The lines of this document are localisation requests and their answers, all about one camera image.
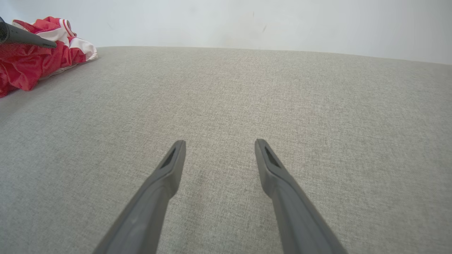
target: gray fabric surface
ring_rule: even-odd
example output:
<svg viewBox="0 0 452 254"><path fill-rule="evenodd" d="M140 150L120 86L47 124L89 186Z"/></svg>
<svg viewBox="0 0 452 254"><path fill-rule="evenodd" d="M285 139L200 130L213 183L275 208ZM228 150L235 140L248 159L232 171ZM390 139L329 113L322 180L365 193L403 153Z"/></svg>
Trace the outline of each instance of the gray fabric surface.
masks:
<svg viewBox="0 0 452 254"><path fill-rule="evenodd" d="M282 253L266 139L351 253L452 252L452 66L106 47L0 99L0 253L88 254L178 139L159 253Z"/></svg>

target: white wall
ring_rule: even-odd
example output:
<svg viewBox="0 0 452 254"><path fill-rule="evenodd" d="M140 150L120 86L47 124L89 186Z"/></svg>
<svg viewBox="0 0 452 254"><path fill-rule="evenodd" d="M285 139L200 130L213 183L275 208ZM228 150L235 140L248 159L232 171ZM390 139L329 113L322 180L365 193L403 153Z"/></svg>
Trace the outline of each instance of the white wall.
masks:
<svg viewBox="0 0 452 254"><path fill-rule="evenodd" d="M4 18L68 19L97 47L235 47L452 64L452 0L3 1L12 11L0 9Z"/></svg>

